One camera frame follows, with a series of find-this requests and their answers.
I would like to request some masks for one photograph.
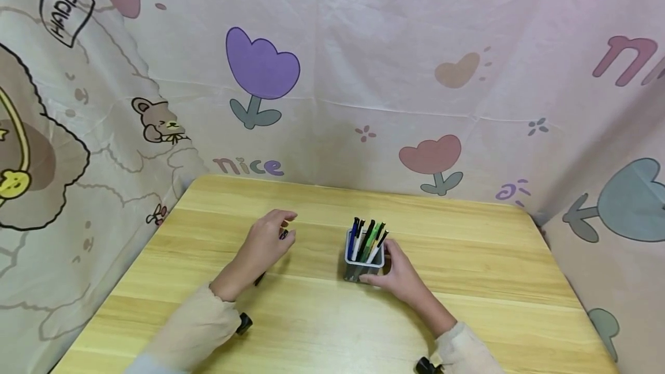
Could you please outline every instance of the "wrist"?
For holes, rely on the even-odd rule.
[[[242,266],[231,261],[210,283],[210,290],[219,299],[233,302],[251,284],[249,278]]]
[[[429,290],[411,305],[411,308],[432,332],[434,338],[439,338],[457,324],[455,317]]]

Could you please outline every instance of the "wood grain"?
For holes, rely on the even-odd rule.
[[[254,326],[200,373],[412,373],[434,341],[385,292],[341,279],[345,231],[375,218],[507,373],[617,373],[530,217],[506,205],[211,175],[198,178],[55,374],[121,373],[250,225],[292,209],[297,243],[238,301]]]

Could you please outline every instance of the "teddy bear print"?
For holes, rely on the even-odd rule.
[[[171,142],[189,139],[185,129],[178,123],[178,117],[168,110],[168,102],[151,103],[144,98],[132,100],[132,107],[141,115],[143,137],[152,143]]]

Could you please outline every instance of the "person's right hand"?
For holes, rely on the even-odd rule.
[[[425,286],[402,248],[399,247],[397,241],[388,239],[384,242],[384,246],[390,255],[390,271],[382,276],[362,274],[360,275],[360,282],[370,283],[372,286],[388,290],[396,298],[412,306],[423,295],[429,294],[429,289]]]

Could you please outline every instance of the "green pen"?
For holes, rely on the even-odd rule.
[[[375,225],[375,228],[372,229],[372,234],[370,234],[370,237],[367,238],[367,244],[365,244],[365,248],[363,249],[363,257],[360,259],[361,263],[364,263],[367,261],[367,257],[370,256],[372,253],[372,243],[376,238],[376,233],[378,233],[379,226]]]

